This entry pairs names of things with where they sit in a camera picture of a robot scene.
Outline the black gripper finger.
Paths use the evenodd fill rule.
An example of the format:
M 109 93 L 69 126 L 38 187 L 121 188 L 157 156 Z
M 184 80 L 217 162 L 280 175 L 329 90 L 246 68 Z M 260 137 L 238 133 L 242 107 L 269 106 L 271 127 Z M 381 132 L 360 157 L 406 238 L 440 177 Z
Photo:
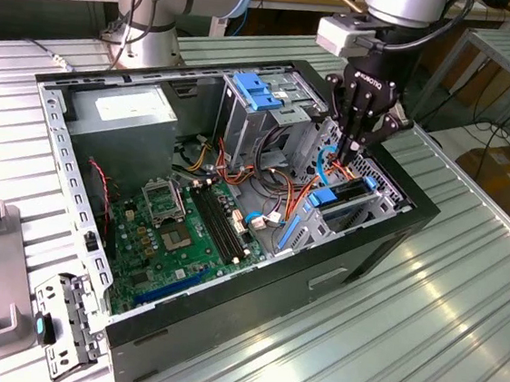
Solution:
M 349 132 L 347 162 L 352 161 L 367 147 L 382 143 L 398 132 L 412 128 L 413 120 L 404 110 L 403 104 L 394 99 L 386 105 L 379 105 L 381 99 L 371 97 L 355 114 Z
M 347 82 L 339 73 L 329 73 L 325 81 L 330 88 L 329 116 L 337 122 L 340 129 L 338 139 L 337 159 L 349 163 L 355 155 L 355 140 L 357 139 L 357 114 L 359 84 L 357 80 Z

